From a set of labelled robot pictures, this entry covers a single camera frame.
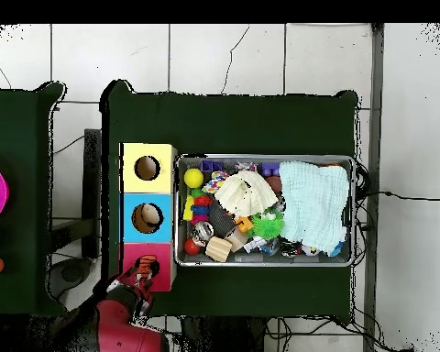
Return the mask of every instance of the wooden block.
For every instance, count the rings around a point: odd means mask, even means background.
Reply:
[[[176,154],[172,145],[124,143],[124,193],[172,193]]]
[[[230,242],[231,252],[237,252],[240,248],[242,248],[248,242],[249,236],[239,230],[239,226],[237,225],[230,232],[228,232],[225,236],[225,240]]]
[[[159,273],[153,279],[152,292],[169,292],[176,278],[176,263],[173,257],[172,244],[138,244],[125,243],[122,271],[132,268],[137,260],[144,255],[153,255],[159,263]]]
[[[173,196],[124,193],[124,242],[171,243]]]
[[[214,236],[209,240],[205,255],[217,262],[226,262],[231,246],[232,244],[230,242]]]

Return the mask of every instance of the green spiky ball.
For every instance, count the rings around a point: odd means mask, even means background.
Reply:
[[[283,214],[281,211],[277,209],[268,209],[266,210],[266,213],[275,214],[275,219],[269,220],[266,218],[261,218],[260,214],[254,214],[251,217],[251,222],[253,224],[251,230],[253,231],[254,235],[258,235],[266,240],[271,240],[281,233],[285,223],[283,221]]]

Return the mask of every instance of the yellow cube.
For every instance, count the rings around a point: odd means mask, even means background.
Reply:
[[[174,157],[172,145],[124,143],[124,192],[172,193]]]

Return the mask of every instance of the red ball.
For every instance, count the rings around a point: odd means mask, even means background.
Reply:
[[[186,251],[186,254],[196,255],[201,251],[201,248],[197,246],[191,238],[189,238],[184,242],[184,251]]]

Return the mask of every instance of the white crocheted cloth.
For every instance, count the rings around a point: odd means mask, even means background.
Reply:
[[[278,202],[266,180],[255,171],[247,170],[230,175],[215,198],[230,214],[241,217],[264,212]]]

